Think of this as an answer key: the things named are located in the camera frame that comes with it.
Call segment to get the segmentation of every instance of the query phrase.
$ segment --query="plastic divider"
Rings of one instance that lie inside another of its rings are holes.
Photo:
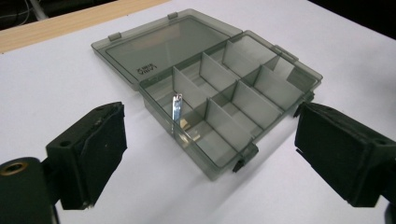
[[[245,35],[237,41],[234,41],[233,48],[251,61],[260,64],[267,63],[276,56],[275,52],[249,35]]]
[[[242,81],[237,82],[232,102],[263,129],[270,126],[283,113],[279,107]]]
[[[231,41],[227,42],[224,50],[223,64],[233,70],[238,76],[244,77],[260,66],[259,62],[255,62],[247,58]]]
[[[247,133],[253,137],[257,137],[264,131],[264,129],[232,102],[236,83],[237,82],[228,87],[226,90],[212,97],[212,100],[217,105],[219,105],[230,117],[232,117],[235,123],[237,123]]]
[[[185,77],[177,68],[173,68],[173,89],[183,94],[183,100],[191,107],[196,107],[206,101],[207,95],[192,81]]]
[[[199,150],[202,150],[218,167],[225,166],[237,155],[236,150],[206,121],[195,125],[187,131],[187,134],[199,147]]]
[[[237,151],[241,151],[252,140],[252,136],[211,99],[207,101],[205,120]]]
[[[264,65],[261,67],[253,87],[283,110],[287,110],[303,95],[302,91]]]
[[[277,77],[289,82],[290,85],[296,87],[302,92],[312,90],[318,83],[317,79],[314,79],[309,75],[315,75],[315,72],[305,71],[306,66],[299,62],[290,63],[285,59],[276,56],[274,59],[267,62],[265,66],[272,70]]]
[[[233,85],[239,77],[232,75],[223,66],[207,54],[202,54],[200,76],[217,91],[222,91]]]

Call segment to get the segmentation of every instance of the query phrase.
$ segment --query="open lid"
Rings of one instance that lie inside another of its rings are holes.
[[[110,35],[92,47],[134,86],[241,33],[229,24],[186,9]]]

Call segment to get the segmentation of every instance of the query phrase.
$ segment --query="translucent gray plastic case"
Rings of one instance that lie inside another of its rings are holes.
[[[92,44],[205,174],[237,171],[322,76],[279,46],[193,9]],[[173,97],[182,94],[180,120]]]

